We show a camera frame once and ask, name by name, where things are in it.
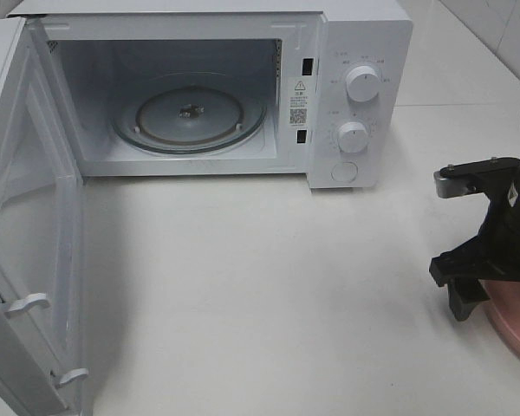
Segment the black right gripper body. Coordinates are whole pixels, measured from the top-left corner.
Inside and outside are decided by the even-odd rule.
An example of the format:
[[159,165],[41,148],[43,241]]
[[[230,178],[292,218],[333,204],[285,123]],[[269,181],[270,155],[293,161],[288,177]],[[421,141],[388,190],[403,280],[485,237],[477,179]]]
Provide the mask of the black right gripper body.
[[520,181],[512,182],[504,199],[490,205],[480,237],[496,279],[520,282]]

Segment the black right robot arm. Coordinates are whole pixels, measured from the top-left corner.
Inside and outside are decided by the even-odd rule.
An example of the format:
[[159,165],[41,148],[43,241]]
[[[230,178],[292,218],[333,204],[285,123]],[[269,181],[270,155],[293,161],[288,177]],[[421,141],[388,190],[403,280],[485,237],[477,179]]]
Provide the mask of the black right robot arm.
[[448,165],[434,173],[441,198],[483,193],[489,208],[478,234],[432,259],[429,272],[446,287],[455,319],[489,300],[484,281],[520,283],[520,159],[491,158]]

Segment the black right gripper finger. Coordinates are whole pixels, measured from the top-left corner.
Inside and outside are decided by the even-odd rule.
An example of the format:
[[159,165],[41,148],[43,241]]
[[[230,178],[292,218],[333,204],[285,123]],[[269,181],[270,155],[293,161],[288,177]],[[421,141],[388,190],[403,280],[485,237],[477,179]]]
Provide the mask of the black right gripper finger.
[[503,276],[483,252],[479,237],[434,257],[429,272],[439,287],[447,287],[449,308],[458,322],[467,320],[480,303],[490,300],[480,281]]

